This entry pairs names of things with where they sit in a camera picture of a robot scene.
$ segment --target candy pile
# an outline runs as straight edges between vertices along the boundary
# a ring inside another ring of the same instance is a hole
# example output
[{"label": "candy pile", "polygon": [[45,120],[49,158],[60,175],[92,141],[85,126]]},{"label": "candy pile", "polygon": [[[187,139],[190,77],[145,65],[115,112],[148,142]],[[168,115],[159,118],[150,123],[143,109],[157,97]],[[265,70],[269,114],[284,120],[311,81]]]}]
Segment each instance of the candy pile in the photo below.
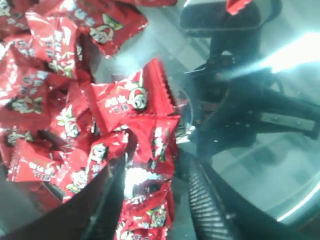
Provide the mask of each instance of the candy pile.
[{"label": "candy pile", "polygon": [[28,186],[43,212],[79,193],[125,153],[125,200],[115,239],[166,239],[180,119],[154,58],[113,83],[90,72],[142,31],[135,8],[177,0],[0,0],[0,153],[7,180]]}]

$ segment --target glass surface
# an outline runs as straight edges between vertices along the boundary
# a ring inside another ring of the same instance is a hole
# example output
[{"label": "glass surface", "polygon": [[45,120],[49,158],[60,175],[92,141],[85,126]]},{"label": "glass surface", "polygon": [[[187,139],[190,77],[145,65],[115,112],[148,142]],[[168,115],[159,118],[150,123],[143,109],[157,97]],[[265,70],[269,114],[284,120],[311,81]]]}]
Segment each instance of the glass surface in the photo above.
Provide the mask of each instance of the glass surface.
[{"label": "glass surface", "polygon": [[[106,59],[97,53],[92,64],[92,69],[95,70],[94,76],[98,83],[107,83],[111,81],[111,74],[123,75],[135,72],[151,58],[159,56],[163,60],[174,94],[180,98],[185,94],[184,97],[190,98],[191,104],[193,103],[192,107],[188,106],[189,112],[184,116],[187,129],[184,129],[183,134],[178,138],[179,147],[200,158],[206,158],[211,162],[212,167],[248,201],[276,220],[292,224],[299,221],[314,206],[319,205],[320,140],[319,132],[314,133],[313,130],[318,127],[320,117],[316,120],[306,119],[298,108],[296,111],[291,110],[293,113],[291,117],[295,118],[283,117],[286,115],[283,112],[277,112],[277,115],[263,115],[270,111],[262,110],[259,114],[260,120],[265,116],[266,123],[277,126],[289,124],[292,128],[283,132],[262,133],[264,131],[262,127],[260,133],[254,134],[252,143],[248,146],[243,147],[237,144],[229,146],[229,142],[225,142],[222,145],[228,145],[227,149],[214,155],[211,154],[212,148],[215,148],[220,140],[207,135],[222,125],[207,121],[206,129],[210,131],[206,131],[205,137],[198,135],[198,138],[203,138],[207,144],[205,148],[202,146],[202,151],[199,153],[197,152],[199,140],[188,138],[188,136],[193,136],[195,131],[204,126],[202,122],[198,122],[199,125],[193,127],[197,117],[195,114],[198,100],[204,97],[199,96],[197,92],[197,87],[202,84],[197,83],[193,86],[194,83],[191,83],[192,79],[190,79],[192,74],[185,73],[202,70],[208,63],[214,70],[209,77],[208,74],[206,75],[207,82],[202,87],[211,86],[211,79],[227,83],[219,89],[221,92],[218,93],[213,86],[205,87],[209,92],[209,99],[214,94],[218,95],[213,100],[201,100],[204,108],[208,108],[207,114],[212,114],[212,109],[216,109],[223,102],[229,93],[231,79],[239,78],[238,81],[246,81],[250,76],[251,82],[257,85],[264,84],[266,80],[263,79],[264,77],[276,77],[277,81],[264,87],[284,96],[315,104],[313,106],[315,115],[320,116],[320,107],[316,106],[320,105],[320,1],[282,1],[280,15],[270,23],[261,26],[259,34],[257,29],[273,12],[271,1],[253,1],[256,3],[256,8],[250,8],[252,12],[248,12],[248,17],[243,19],[239,17],[242,14],[241,11],[237,16],[239,20],[224,19],[223,22],[214,25],[206,24],[204,14],[203,19],[201,18],[200,9],[205,9],[206,4],[217,4],[215,8],[224,11],[224,8],[221,8],[221,2],[224,6],[225,3],[221,0],[178,0],[177,5],[173,7],[139,7],[149,21],[148,27],[127,41],[114,57]],[[188,16],[191,20],[195,19],[194,24],[190,24],[192,22],[190,21],[184,25],[183,19]],[[217,12],[214,19],[218,21],[220,18],[223,18],[223,15]],[[242,33],[238,38],[236,31],[239,29]],[[221,46],[222,43],[225,43],[225,51]],[[215,46],[221,46],[220,50],[223,51],[214,52]],[[262,70],[267,73],[259,75]],[[253,127],[246,121],[234,120],[233,123],[239,126],[244,125],[245,128]],[[313,136],[310,137],[307,132],[312,132]],[[239,132],[237,136],[242,137],[241,134],[244,133]],[[1,228],[5,232],[10,232],[39,217],[37,209],[24,200],[20,193],[15,192],[15,187],[10,182],[2,179],[0,184],[3,185],[0,186],[0,196],[12,196],[10,198],[17,201],[4,204],[9,206],[11,213],[7,218],[2,218],[0,235]],[[182,212],[188,210],[186,206],[181,205],[185,204],[187,193],[185,183],[179,184],[182,200],[176,207],[177,218],[174,225],[184,229],[182,231],[184,239],[194,239],[194,233],[187,233],[190,231],[190,218],[188,218],[188,225],[183,224],[186,217]]]}]

